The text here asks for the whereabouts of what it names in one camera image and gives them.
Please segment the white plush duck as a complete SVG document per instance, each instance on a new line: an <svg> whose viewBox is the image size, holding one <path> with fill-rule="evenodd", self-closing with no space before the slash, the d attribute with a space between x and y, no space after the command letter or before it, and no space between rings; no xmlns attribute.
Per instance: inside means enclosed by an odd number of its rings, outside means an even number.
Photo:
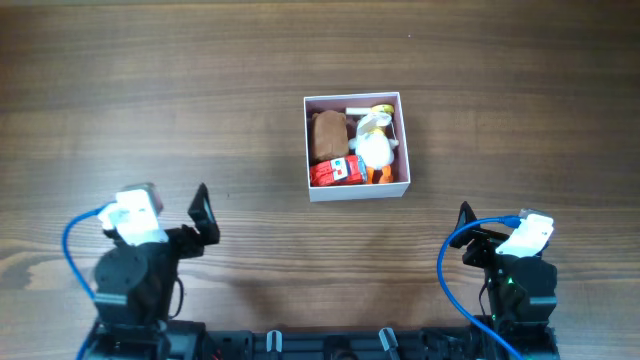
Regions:
<svg viewBox="0 0 640 360"><path fill-rule="evenodd" d="M394 181L391 164L395 160L394 149L399 145L397 140L388 138L382 129L374 128L350 139L348 145L364 162L367 184L374 183L376 171L382 172L378 184Z"/></svg>

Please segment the red toy fire truck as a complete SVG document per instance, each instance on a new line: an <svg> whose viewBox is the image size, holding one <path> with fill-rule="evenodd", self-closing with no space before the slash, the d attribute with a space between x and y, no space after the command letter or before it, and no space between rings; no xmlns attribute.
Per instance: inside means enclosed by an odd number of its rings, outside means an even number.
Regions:
<svg viewBox="0 0 640 360"><path fill-rule="evenodd" d="M310 168L313 187L361 185L368 181L366 166L358 155L321 162Z"/></svg>

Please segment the white rattle drum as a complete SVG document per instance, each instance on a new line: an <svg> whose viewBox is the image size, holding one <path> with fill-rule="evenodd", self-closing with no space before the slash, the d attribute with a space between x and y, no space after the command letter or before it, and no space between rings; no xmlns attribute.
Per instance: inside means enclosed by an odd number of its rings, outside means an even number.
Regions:
<svg viewBox="0 0 640 360"><path fill-rule="evenodd" d="M391 147L399 145L390 114L371 112L358 121L356 136L350 140L350 146L355 148L357 145L364 143L383 143Z"/></svg>

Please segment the brown plush toy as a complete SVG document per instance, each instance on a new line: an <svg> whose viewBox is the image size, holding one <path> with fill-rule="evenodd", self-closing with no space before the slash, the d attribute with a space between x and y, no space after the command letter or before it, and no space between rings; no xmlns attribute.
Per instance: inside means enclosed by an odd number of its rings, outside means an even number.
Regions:
<svg viewBox="0 0 640 360"><path fill-rule="evenodd" d="M310 151L313 163L320 163L349 154L346 123L346 115L334 110L312 115Z"/></svg>

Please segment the yellow rattle drum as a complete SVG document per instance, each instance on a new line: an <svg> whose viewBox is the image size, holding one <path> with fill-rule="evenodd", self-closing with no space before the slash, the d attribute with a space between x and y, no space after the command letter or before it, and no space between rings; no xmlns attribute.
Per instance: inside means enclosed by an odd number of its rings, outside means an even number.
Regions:
<svg viewBox="0 0 640 360"><path fill-rule="evenodd" d="M390 104L379 104L372 107L347 107L345 114L348 116L365 116L369 113L393 114L395 108Z"/></svg>

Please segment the pink cardboard box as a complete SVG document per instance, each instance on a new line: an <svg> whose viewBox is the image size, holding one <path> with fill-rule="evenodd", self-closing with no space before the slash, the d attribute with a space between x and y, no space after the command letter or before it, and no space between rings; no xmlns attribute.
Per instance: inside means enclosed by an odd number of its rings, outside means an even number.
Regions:
<svg viewBox="0 0 640 360"><path fill-rule="evenodd" d="M334 110L345 114L345 109L347 107L372 107L379 104L390 104L395 108L395 112L390 114L393 119L395 136L399 141L399 145L394 149L395 160L391 164L394 181L387 184L378 184L378 179L382 172L376 171L373 184L367 184L366 182L361 185L313 187L310 182L310 168L319 163L313 163L311 159L312 115L314 113L321 113L327 110ZM307 146L307 184L309 199L312 202L388 198L401 197L404 195L411 183L411 175L402 103L398 92L308 96L304 99L304 111ZM362 117L364 116L346 115L346 126L349 140L356 136L357 123Z"/></svg>

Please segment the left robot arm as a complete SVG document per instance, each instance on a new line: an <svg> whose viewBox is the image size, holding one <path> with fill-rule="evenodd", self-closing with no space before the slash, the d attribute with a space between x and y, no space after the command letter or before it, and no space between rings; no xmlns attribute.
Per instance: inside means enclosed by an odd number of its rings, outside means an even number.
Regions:
<svg viewBox="0 0 640 360"><path fill-rule="evenodd" d="M214 342L201 322L178 321L171 308L183 291L180 261L200 257L220 240L208 189L199 185L188 208L191 225L164 229L163 205L151 183L129 186L99 210L104 234L113 240L94 270L92 301L98 316L81 359L209 359Z"/></svg>

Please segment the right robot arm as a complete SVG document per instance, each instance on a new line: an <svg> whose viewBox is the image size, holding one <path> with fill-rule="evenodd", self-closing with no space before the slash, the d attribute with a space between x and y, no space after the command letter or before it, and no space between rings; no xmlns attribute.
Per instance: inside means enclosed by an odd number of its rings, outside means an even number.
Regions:
<svg viewBox="0 0 640 360"><path fill-rule="evenodd" d="M557 359L549 318L557 306L557 268L543 260L554 231L551 216L523 209L517 215L479 219L463 202L454 231L437 260L438 280L452 305L479 332L478 354L486 359ZM484 271L480 293L489 312L474 317L455 299L444 280L448 247L465 250L462 262Z"/></svg>

